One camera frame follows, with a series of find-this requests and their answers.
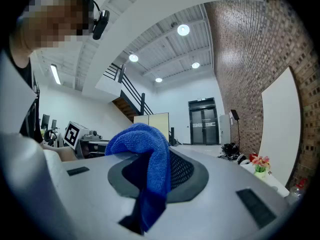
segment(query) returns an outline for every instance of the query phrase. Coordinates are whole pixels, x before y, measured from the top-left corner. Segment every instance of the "red brick wall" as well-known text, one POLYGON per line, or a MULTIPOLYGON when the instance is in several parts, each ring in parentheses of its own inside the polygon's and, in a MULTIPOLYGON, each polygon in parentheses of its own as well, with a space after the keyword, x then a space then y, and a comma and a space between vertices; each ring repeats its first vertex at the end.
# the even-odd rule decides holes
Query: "red brick wall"
MULTIPOLYGON (((263 131, 261 93, 290 66, 303 109, 301 150, 287 187, 315 173, 320 159, 320 69, 303 23, 285 0, 224 0, 205 5, 214 72, 225 113, 239 114, 240 150, 259 152, 263 131)), ((231 140, 238 143, 236 124, 231 140)))

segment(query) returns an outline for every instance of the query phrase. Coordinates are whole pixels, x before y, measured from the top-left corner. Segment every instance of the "microfiber cloth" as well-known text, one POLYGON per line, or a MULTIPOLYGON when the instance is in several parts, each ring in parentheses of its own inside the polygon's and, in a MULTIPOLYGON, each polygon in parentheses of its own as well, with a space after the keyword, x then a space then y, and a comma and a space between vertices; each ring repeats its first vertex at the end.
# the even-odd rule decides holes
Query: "microfiber cloth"
POLYGON ((141 226, 147 232, 166 208, 167 193, 171 191, 169 143, 156 128, 134 123, 112 138, 105 155, 131 151, 150 155, 146 188, 139 194, 141 226))

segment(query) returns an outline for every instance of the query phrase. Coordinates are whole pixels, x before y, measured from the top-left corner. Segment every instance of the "white table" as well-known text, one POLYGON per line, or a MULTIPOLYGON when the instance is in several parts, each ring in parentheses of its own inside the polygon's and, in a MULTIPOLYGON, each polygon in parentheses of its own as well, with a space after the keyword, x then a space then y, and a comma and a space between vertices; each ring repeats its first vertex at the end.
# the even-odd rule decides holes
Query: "white table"
MULTIPOLYGON (((240 165, 244 169, 246 169, 248 172, 254 174, 255 173, 255 167, 251 163, 240 165)), ((283 186, 272 174, 266 174, 264 182, 268 184, 270 187, 277 187, 277 192, 282 196, 286 197, 289 195, 289 191, 283 186)))

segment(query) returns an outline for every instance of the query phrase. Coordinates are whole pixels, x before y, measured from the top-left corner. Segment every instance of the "headset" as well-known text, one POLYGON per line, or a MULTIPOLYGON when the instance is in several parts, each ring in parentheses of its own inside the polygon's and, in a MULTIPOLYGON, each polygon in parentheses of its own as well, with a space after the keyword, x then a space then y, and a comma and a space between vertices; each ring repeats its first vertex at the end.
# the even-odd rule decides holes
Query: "headset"
POLYGON ((98 19, 95 18, 93 20, 93 28, 92 28, 92 33, 93 33, 92 38, 94 40, 99 40, 109 22, 110 12, 108 10, 101 11, 99 6, 94 0, 84 0, 84 1, 88 4, 89 12, 93 12, 94 7, 96 6, 96 8, 100 13, 99 18, 98 19))

